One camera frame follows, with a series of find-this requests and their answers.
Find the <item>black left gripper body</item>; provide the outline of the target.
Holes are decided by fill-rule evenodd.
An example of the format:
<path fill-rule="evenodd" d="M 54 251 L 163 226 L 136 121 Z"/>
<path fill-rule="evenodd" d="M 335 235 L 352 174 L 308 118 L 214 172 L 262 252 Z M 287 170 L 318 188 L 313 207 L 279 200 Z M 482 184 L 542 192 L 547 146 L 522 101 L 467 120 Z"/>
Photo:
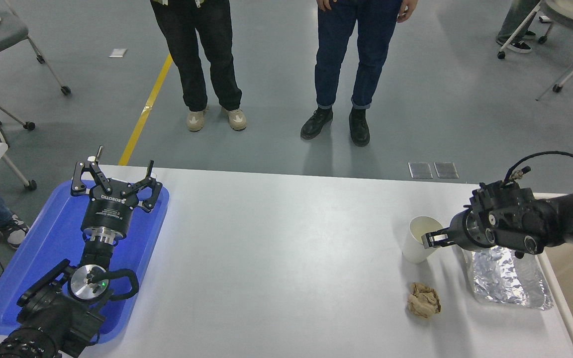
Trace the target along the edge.
<path fill-rule="evenodd" d="M 120 197 L 126 189 L 119 189 L 116 193 L 107 194 L 101 186 L 94 186 L 90 192 L 90 201 L 81 224 L 81 231 L 87 235 L 92 234 L 96 227 L 106 227 L 127 236 L 134 207 L 138 206 L 139 199 L 136 193 L 127 197 Z"/>

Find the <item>person's left hand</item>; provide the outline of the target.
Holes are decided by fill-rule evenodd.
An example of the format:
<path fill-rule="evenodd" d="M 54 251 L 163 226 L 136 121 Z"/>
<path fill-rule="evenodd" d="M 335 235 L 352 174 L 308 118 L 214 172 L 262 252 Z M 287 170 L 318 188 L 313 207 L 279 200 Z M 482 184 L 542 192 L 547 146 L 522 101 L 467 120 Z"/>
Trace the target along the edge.
<path fill-rule="evenodd" d="M 418 0 L 402 0 L 396 22 L 403 23 L 409 20 L 416 10 L 417 4 Z"/>

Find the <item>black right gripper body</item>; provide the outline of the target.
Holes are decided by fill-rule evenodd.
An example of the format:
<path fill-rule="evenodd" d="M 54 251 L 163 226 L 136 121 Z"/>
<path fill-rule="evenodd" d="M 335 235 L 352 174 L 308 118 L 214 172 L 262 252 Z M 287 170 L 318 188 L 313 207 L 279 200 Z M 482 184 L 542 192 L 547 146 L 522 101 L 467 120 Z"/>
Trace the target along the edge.
<path fill-rule="evenodd" d="M 468 219 L 471 209 L 457 213 L 448 228 L 448 238 L 464 250 L 480 250 L 480 246 L 468 230 Z"/>

